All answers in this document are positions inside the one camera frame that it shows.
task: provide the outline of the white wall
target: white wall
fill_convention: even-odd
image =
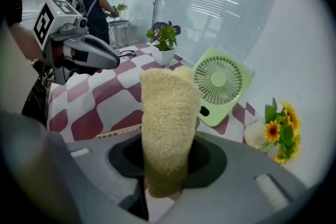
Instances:
[[[28,30],[32,30],[39,10],[37,0],[22,0],[22,8],[21,25]]]
[[[275,0],[245,61],[255,68],[245,98],[260,114],[272,97],[297,110],[301,148],[285,167],[308,186],[322,180],[335,152],[335,33],[324,0]]]

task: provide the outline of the small plant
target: small plant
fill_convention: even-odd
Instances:
[[[153,24],[152,28],[148,30],[146,36],[151,39],[151,43],[154,41],[159,42],[159,51],[170,50],[176,43],[176,36],[181,33],[181,28],[178,25],[169,23],[157,22]]]
[[[272,105],[265,106],[265,138],[268,142],[264,143],[260,150],[265,150],[271,144],[278,145],[279,151],[274,160],[283,164],[297,155],[301,141],[301,123],[290,103],[280,103],[284,107],[280,113],[277,112],[277,102],[274,98]]]
[[[120,3],[117,5],[117,10],[118,11],[122,11],[122,10],[126,10],[127,9],[127,5],[125,5],[124,3]]]

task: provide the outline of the red and white checkered tablecloth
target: red and white checkered tablecloth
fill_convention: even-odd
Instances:
[[[59,132],[66,142],[72,142],[141,123],[139,74],[150,68],[163,67],[154,61],[148,44],[121,50],[134,50],[136,57],[121,58],[116,69],[103,70],[93,76],[76,74],[64,86],[51,86],[47,122],[50,131]],[[182,65],[182,59],[175,55],[169,68],[173,70]],[[196,128],[242,142],[245,125],[255,119],[255,110],[248,103],[238,103],[218,126],[211,128],[197,119]]]

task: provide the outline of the yellow flower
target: yellow flower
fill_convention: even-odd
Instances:
[[[300,132],[300,129],[299,128],[296,128],[294,131],[293,131],[293,137],[298,137],[301,135],[301,132]]]
[[[293,147],[293,153],[290,156],[290,158],[295,158],[298,155],[298,151],[300,148],[300,143],[301,143],[301,136],[298,135],[293,139],[293,142],[295,143],[295,146]]]
[[[280,101],[280,103],[284,107],[284,113],[287,117],[289,125],[292,128],[292,131],[294,132],[294,130],[297,129],[301,125],[301,122],[298,116],[296,115],[295,109],[287,101],[283,101],[283,102]]]
[[[284,164],[287,160],[284,158],[281,158],[280,156],[276,156],[273,158],[278,164]]]
[[[280,139],[280,125],[277,121],[271,121],[269,124],[266,124],[265,137],[272,143]]]

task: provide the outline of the white vase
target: white vase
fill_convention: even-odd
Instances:
[[[160,66],[167,66],[173,60],[175,54],[175,49],[170,49],[166,51],[159,51],[155,45],[152,46],[152,56],[154,61]]]
[[[123,10],[119,11],[119,18],[118,18],[118,20],[124,20],[124,11]]]
[[[267,142],[265,138],[265,122],[263,120],[257,120],[250,126],[247,126],[244,131],[244,139],[247,145],[254,148],[261,148],[261,146]],[[266,152],[270,156],[274,154],[275,145],[271,144],[264,148],[262,152]]]

